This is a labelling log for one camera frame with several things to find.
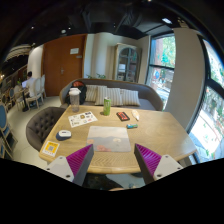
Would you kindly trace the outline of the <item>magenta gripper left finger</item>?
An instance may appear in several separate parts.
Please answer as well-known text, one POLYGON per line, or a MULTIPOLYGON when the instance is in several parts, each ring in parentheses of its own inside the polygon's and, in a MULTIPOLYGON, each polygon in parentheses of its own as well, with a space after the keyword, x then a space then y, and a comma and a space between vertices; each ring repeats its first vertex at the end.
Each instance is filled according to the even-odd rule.
POLYGON ((93 145, 88 145, 67 157, 57 157, 45 170, 82 186, 93 155, 93 145))

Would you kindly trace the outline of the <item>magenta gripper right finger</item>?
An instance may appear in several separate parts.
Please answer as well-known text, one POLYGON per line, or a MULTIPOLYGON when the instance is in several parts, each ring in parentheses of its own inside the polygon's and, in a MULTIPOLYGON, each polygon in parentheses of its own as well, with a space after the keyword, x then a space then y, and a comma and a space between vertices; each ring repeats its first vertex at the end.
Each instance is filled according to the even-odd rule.
POLYGON ((182 169, 182 166, 170 155, 161 156, 139 144, 135 144, 134 154, 145 184, 160 180, 182 169))

